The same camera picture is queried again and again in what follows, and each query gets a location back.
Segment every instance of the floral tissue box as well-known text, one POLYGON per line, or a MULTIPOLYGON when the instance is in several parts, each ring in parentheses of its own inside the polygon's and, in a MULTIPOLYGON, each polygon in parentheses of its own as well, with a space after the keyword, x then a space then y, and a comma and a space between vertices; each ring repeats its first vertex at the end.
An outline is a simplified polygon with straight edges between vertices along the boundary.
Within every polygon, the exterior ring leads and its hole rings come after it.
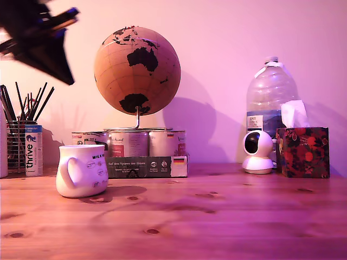
POLYGON ((277 128, 277 170, 291 178, 329 178, 327 127, 277 128))

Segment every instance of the cork globe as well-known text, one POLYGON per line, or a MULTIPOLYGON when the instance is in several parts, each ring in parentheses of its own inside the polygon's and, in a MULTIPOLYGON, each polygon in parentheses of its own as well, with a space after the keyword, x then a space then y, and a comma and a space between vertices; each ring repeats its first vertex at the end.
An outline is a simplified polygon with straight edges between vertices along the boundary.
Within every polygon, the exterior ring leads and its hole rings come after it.
POLYGON ((127 27, 101 44, 94 78, 104 99, 126 114, 153 114, 174 98, 181 67, 172 45, 159 33, 127 27))

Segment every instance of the cardboard box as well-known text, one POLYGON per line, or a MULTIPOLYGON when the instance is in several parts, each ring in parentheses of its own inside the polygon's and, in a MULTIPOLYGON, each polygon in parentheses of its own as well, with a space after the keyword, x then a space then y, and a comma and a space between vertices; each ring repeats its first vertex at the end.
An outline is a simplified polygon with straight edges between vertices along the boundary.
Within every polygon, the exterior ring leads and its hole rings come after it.
POLYGON ((278 128, 277 170, 291 178, 329 178, 327 127, 278 128))
POLYGON ((108 178, 187 177, 186 156, 179 157, 109 157, 105 158, 108 178))

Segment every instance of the white container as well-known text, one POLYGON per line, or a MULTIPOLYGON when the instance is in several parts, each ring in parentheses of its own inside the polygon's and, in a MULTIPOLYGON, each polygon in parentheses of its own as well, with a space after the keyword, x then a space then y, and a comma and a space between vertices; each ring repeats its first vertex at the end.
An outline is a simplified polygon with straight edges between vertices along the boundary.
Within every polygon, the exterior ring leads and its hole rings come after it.
POLYGON ((185 131, 152 131, 150 156, 186 156, 185 131))
POLYGON ((72 132, 72 145, 104 145, 105 156, 110 156, 108 132, 72 132))
POLYGON ((0 178, 8 175, 8 162, 7 162, 7 127, 6 117, 2 102, 0 101, 0 178))
POLYGON ((299 99, 297 86, 277 57, 265 59, 247 91, 247 133, 265 131, 275 139, 276 128, 284 127, 281 105, 299 99))
POLYGON ((106 190, 108 172, 103 145, 60 146, 56 175, 58 193, 68 198, 81 198, 106 190))
POLYGON ((25 174, 43 175, 42 126, 25 125, 25 174))
POLYGON ((112 157, 145 157, 148 156, 148 132, 145 131, 112 131, 112 157))

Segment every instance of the white security camera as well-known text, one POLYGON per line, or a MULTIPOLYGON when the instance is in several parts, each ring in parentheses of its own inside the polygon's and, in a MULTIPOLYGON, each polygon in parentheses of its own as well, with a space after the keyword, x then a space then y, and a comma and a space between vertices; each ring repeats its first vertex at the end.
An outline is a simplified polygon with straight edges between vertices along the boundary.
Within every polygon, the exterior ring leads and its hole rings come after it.
POLYGON ((243 138, 243 149, 248 156, 243 161, 242 168, 248 173, 270 173, 273 163, 268 156, 272 147, 272 139, 268 133, 254 130, 246 134, 243 138))

